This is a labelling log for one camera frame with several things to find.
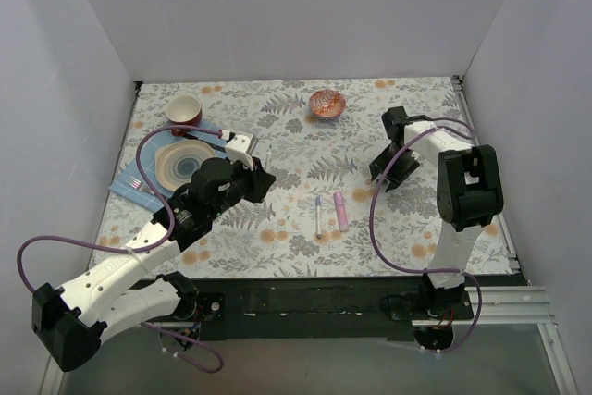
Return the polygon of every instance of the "knife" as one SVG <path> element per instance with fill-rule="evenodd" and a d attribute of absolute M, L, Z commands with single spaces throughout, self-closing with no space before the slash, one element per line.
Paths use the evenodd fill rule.
<path fill-rule="evenodd" d="M 207 141 L 202 141 L 200 138 L 198 138 L 197 136 L 193 136 L 192 134 L 189 133 L 185 133 L 183 136 L 183 138 L 185 139 L 192 139 L 194 141 L 200 141 L 203 143 L 207 143 L 210 147 L 212 147 L 214 150 L 226 154 L 226 150 L 224 150 L 224 147 L 221 147 L 220 145 L 216 145 L 215 143 L 211 143 L 211 142 L 207 142 Z"/>

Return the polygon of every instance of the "red bowl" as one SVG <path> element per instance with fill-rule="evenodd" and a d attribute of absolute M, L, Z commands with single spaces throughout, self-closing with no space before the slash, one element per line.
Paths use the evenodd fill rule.
<path fill-rule="evenodd" d="M 317 117 L 332 119 L 345 110 L 345 96 L 333 90 L 321 90 L 311 96 L 308 106 Z"/>

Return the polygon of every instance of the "floral tablecloth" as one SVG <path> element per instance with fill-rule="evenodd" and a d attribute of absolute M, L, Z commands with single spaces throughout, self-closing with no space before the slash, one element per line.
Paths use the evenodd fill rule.
<path fill-rule="evenodd" d="M 342 92 L 347 108 L 335 121 L 319 121 L 308 99 L 320 89 Z M 380 116 L 404 105 L 409 115 L 461 118 L 448 78 L 299 80 L 144 84 L 119 168 L 134 156 L 139 140 L 167 122 L 165 105 L 179 94 L 203 103 L 203 118 L 229 130 L 248 130 L 255 155 L 277 176 L 263 204 L 241 202 L 222 215 L 207 236 L 158 267 L 152 277 L 179 270 L 190 278 L 359 277 L 398 275 L 375 255 L 368 236 L 374 184 L 369 163 L 389 144 Z M 397 190 L 381 193 L 377 236 L 392 261 L 426 267 L 436 250 L 440 219 L 435 204 L 436 170 L 421 166 Z M 350 230 L 339 231 L 332 194 L 343 191 Z M 315 236 L 315 197 L 322 197 L 323 237 Z M 126 242 L 150 213 L 109 195 L 99 242 Z M 91 265 L 108 253 L 95 252 Z M 469 271 L 510 273 L 499 221 L 479 237 Z"/>

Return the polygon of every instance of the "gray floor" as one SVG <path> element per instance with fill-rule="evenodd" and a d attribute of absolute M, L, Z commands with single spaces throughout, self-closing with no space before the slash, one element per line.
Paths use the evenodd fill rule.
<path fill-rule="evenodd" d="M 227 365 L 206 375 L 161 353 L 155 333 L 134 328 L 67 374 L 60 394 L 559 393 L 537 326 L 481 326 L 461 349 L 439 359 L 382 339 L 248 339 L 215 345 Z M 190 354 L 214 363 L 195 348 Z"/>

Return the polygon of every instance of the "blue cloth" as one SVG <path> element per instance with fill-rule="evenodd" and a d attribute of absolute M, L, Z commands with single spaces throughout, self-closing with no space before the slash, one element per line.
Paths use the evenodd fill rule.
<path fill-rule="evenodd" d="M 216 125 L 202 121 L 200 123 L 200 127 L 207 129 L 207 130 L 220 130 L 219 127 Z M 202 133 L 201 131 L 191 131 L 191 134 L 197 136 L 204 142 L 214 143 L 221 147 L 226 145 L 226 141 L 219 139 L 217 136 L 213 134 Z M 142 166 L 144 171 L 148 175 L 148 178 L 153 182 L 156 188 L 166 197 L 170 197 L 172 191 L 169 191 L 163 188 L 156 180 L 156 172 L 155 172 L 155 162 L 154 159 L 156 157 L 156 150 L 160 147 L 164 147 L 166 145 L 170 145 L 171 143 L 180 142 L 180 141 L 187 141 L 187 139 L 182 137 L 175 137 L 173 136 L 170 131 L 163 131 L 161 133 L 155 134 L 150 141 L 148 141 L 142 148 L 142 153 L 140 157 L 140 161 L 142 162 Z M 214 150 L 217 157 L 225 158 L 226 154 L 219 152 L 218 150 Z M 162 203 L 158 201 L 158 199 L 150 194 L 144 193 L 141 191 L 137 191 L 131 188 L 131 186 L 127 183 L 127 179 L 129 177 L 134 177 L 143 182 L 142 176 L 140 175 L 140 171 L 138 170 L 138 166 L 136 165 L 136 161 L 131 161 L 128 166 L 115 178 L 109 190 L 123 196 L 124 198 L 141 205 L 147 210 L 151 212 L 156 212 L 162 208 Z"/>

